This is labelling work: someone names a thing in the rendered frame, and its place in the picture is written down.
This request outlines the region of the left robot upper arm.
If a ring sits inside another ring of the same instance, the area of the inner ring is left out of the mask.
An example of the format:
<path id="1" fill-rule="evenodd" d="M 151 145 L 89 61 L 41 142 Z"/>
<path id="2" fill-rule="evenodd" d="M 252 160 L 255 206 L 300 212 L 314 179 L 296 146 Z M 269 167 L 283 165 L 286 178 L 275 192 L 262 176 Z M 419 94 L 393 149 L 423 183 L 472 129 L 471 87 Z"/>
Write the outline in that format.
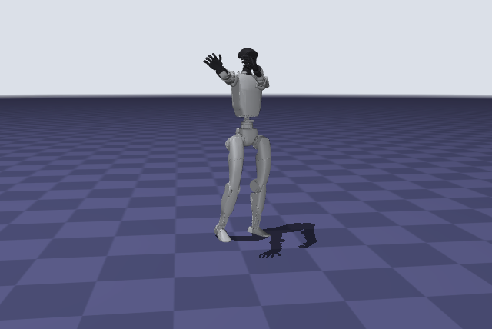
<path id="1" fill-rule="evenodd" d="M 266 88 L 268 88 L 268 87 L 269 87 L 268 77 L 267 77 L 267 76 L 265 76 L 265 79 L 266 79 L 266 81 L 267 81 L 267 87 L 264 87 L 264 86 L 263 86 L 263 87 L 260 87 L 260 86 L 258 86 L 258 85 L 257 85 L 257 83 L 255 82 L 255 86 L 256 86 L 256 88 L 258 88 L 258 89 L 260 89 L 260 90 L 265 90 Z"/>

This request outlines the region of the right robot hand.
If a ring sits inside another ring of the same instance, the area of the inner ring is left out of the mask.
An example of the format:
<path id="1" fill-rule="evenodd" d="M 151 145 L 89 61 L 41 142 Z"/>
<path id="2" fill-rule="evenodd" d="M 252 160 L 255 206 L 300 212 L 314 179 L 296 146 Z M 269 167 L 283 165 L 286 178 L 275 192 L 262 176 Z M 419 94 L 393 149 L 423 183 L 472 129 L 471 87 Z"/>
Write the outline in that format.
<path id="1" fill-rule="evenodd" d="M 208 57 L 206 58 L 206 60 L 208 60 L 210 63 L 207 62 L 206 60 L 204 60 L 203 62 L 209 65 L 210 68 L 216 70 L 216 73 L 219 77 L 220 77 L 219 74 L 222 73 L 223 71 L 226 71 L 226 73 L 228 74 L 226 68 L 222 66 L 221 55 L 219 55 L 219 59 L 216 57 L 214 53 L 212 53 L 212 55 L 214 56 L 214 58 L 211 55 L 208 55 L 209 58 Z"/>

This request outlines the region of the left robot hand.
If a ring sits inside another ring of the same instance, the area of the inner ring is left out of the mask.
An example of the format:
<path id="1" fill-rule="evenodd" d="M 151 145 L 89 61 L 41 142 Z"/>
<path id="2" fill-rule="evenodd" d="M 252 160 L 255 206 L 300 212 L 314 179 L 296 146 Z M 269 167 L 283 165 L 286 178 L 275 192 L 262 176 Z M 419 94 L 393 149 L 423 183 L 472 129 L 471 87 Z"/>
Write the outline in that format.
<path id="1" fill-rule="evenodd" d="M 262 76 L 262 74 L 261 74 L 261 67 L 256 64 L 256 62 L 251 58 L 251 56 L 249 56 L 249 55 L 242 55 L 241 56 L 241 60 L 247 60 L 247 61 L 243 61 L 242 62 L 242 63 L 248 63 L 248 64 L 243 65 L 243 66 L 249 66 L 249 67 L 251 67 L 253 69 L 254 74 L 257 77 L 261 77 Z"/>

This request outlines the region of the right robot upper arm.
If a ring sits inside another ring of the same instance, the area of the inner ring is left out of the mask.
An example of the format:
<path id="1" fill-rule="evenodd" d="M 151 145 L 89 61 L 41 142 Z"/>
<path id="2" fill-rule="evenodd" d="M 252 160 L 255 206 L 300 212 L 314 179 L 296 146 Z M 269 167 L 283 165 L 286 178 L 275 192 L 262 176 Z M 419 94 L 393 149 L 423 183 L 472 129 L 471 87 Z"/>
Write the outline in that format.
<path id="1" fill-rule="evenodd" d="M 233 71 L 229 71 L 229 72 L 232 75 L 231 80 L 230 81 L 226 81 L 225 83 L 227 85 L 230 85 L 230 86 L 234 87 L 238 83 L 238 76 Z"/>

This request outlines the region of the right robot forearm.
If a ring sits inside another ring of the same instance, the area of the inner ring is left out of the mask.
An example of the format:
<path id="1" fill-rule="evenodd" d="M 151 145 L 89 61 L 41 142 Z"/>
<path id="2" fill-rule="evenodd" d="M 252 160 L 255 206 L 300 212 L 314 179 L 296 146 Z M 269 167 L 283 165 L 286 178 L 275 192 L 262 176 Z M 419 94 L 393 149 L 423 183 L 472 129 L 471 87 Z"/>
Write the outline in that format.
<path id="1" fill-rule="evenodd" d="M 227 69 L 226 69 L 226 70 L 227 70 Z M 227 70 L 227 71 L 228 71 L 228 70 Z M 231 77 L 232 77 L 232 75 L 231 75 L 231 73 L 230 73 L 229 71 L 228 71 L 228 74 L 226 73 L 226 71 L 223 71 L 223 72 L 222 72 L 222 73 L 220 73 L 219 75 L 220 75 L 220 77 L 221 77 L 221 79 L 222 79 L 223 81 L 230 81 L 230 80 L 231 80 Z"/>

